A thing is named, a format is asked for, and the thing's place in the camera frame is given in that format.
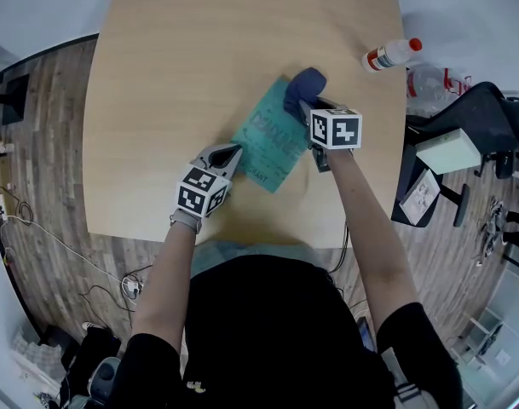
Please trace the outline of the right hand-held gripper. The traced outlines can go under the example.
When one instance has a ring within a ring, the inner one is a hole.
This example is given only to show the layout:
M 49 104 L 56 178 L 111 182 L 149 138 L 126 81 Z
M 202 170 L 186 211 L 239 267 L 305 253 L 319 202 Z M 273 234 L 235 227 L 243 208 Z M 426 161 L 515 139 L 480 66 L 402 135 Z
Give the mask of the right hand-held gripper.
M 319 172 L 330 170 L 327 150 L 353 151 L 361 147 L 362 116 L 346 105 L 318 96 L 316 109 L 300 99 L 298 113 L 303 125 L 309 127 L 309 145 Z

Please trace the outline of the dark blue cloth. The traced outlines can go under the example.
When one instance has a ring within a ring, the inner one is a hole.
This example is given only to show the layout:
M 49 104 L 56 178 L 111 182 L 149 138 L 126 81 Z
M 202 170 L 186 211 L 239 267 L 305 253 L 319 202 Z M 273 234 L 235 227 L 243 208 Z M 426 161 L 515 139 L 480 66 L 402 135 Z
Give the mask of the dark blue cloth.
M 301 101 L 309 107 L 315 108 L 318 97 L 326 86 L 326 77 L 314 67 L 299 72 L 287 85 L 283 107 L 301 124 L 306 124 L 305 114 L 301 108 Z

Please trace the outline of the teal book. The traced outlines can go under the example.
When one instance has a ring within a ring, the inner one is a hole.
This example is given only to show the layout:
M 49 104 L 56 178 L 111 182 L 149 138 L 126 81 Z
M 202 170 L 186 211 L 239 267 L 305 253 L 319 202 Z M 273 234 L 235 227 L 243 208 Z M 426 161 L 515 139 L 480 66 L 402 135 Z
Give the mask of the teal book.
M 286 78 L 277 78 L 232 139 L 243 149 L 237 171 L 270 193 L 308 149 L 305 127 L 284 109 L 288 85 Z

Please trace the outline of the person's right forearm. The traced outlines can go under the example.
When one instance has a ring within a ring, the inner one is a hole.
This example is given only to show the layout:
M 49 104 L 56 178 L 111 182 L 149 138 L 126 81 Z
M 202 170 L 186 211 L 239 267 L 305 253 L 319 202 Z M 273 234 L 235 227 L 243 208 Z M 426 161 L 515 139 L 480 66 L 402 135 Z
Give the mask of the person's right forearm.
M 353 154 L 330 150 L 327 161 L 343 203 L 372 322 L 379 330 L 397 309 L 418 301 L 406 252 Z

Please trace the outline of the person's left forearm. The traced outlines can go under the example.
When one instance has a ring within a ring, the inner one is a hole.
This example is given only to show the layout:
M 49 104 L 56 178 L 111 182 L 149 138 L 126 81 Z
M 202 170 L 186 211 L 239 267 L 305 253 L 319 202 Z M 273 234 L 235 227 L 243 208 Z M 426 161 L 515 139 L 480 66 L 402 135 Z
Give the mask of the person's left forearm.
M 171 225 L 137 303 L 135 335 L 154 335 L 176 350 L 181 348 L 195 240 L 188 225 Z

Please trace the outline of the clear bottle with red cap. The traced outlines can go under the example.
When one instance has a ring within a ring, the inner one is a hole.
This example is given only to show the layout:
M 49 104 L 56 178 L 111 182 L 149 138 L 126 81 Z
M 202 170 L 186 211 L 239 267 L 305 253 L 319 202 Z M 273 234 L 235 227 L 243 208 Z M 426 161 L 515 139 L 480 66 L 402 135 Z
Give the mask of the clear bottle with red cap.
M 406 64 L 422 48 L 422 42 L 417 37 L 392 40 L 365 53 L 362 56 L 361 64 L 369 72 L 380 72 Z

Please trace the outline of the person's grey trousers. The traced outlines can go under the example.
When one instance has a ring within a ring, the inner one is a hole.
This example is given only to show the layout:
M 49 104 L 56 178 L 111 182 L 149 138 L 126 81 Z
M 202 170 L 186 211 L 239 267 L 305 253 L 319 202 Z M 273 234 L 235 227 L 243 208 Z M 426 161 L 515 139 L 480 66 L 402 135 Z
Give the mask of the person's grey trousers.
M 191 263 L 191 277 L 241 256 L 277 256 L 314 264 L 321 267 L 320 256 L 306 244 L 271 245 L 257 243 L 243 245 L 233 241 L 209 240 L 196 245 Z

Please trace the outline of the large clear water jug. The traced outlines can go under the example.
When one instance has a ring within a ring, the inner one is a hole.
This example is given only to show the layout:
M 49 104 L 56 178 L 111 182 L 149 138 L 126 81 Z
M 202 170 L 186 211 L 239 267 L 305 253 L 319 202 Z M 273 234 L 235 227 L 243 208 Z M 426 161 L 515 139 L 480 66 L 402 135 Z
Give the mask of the large clear water jug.
M 428 64 L 407 68 L 407 115 L 430 118 L 471 89 L 471 76 Z

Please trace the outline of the grey booklet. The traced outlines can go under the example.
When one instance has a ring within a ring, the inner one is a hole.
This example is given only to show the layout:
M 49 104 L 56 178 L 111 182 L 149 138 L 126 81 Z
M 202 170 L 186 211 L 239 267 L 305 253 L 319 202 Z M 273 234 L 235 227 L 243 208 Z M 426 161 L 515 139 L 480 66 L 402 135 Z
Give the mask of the grey booklet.
M 407 220 L 417 226 L 441 189 L 430 169 L 424 169 L 399 203 Z

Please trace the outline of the pale green box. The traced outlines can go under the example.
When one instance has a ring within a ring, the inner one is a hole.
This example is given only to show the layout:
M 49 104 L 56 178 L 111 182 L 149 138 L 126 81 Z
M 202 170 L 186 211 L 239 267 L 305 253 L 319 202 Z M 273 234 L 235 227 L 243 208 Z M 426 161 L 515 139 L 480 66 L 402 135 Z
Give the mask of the pale green box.
M 482 156 L 462 129 L 416 145 L 417 157 L 436 175 L 478 166 Z

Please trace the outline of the white plug adapter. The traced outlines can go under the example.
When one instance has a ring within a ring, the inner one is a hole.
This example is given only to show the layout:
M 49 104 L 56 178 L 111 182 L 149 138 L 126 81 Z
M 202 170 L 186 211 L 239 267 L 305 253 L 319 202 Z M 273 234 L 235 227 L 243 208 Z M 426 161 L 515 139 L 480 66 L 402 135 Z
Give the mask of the white plug adapter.
M 124 294 L 131 300 L 135 301 L 140 295 L 143 289 L 143 284 L 137 279 L 125 276 L 121 281 L 121 287 Z

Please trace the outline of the black mesh office chair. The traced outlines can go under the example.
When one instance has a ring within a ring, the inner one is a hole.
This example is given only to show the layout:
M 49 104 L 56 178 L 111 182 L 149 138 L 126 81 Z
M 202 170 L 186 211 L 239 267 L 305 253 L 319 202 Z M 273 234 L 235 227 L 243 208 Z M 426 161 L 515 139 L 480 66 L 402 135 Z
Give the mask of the black mesh office chair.
M 493 153 L 512 152 L 519 148 L 519 99 L 509 100 L 494 84 L 483 82 L 431 118 L 408 115 L 391 214 L 393 222 L 412 224 L 400 202 L 422 172 L 433 169 L 418 158 L 418 144 L 454 130 L 462 130 L 470 138 L 478 149 L 481 162 Z

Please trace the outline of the person's black shirt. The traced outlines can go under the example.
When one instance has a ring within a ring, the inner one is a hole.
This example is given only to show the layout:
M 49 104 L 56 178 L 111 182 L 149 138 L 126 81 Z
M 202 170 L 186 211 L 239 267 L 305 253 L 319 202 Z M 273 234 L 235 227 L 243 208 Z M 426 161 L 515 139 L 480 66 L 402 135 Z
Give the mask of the person's black shirt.
M 413 389 L 462 409 L 458 369 L 421 304 L 381 325 L 376 351 L 326 272 L 277 256 L 240 256 L 194 276 L 188 363 L 166 341 L 133 336 L 105 409 L 395 409 L 392 350 Z

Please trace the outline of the black monitor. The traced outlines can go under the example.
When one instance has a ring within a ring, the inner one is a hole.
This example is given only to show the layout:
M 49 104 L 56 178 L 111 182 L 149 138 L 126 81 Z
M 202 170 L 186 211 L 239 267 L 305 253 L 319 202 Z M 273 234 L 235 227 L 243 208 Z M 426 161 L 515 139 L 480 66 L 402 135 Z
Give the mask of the black monitor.
M 0 93 L 2 125 L 15 124 L 24 120 L 29 79 L 29 74 L 14 78 L 7 83 L 5 92 Z

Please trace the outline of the black grey equipment pile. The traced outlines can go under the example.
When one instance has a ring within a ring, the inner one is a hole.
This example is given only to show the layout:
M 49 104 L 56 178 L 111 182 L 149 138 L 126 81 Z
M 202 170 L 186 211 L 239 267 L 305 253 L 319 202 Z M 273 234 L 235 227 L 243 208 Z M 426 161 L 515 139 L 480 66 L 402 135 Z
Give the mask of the black grey equipment pile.
M 61 409 L 69 407 L 73 397 L 89 395 L 93 372 L 105 358 L 116 356 L 121 347 L 121 340 L 105 326 L 85 321 L 82 327 L 85 337 L 61 383 Z

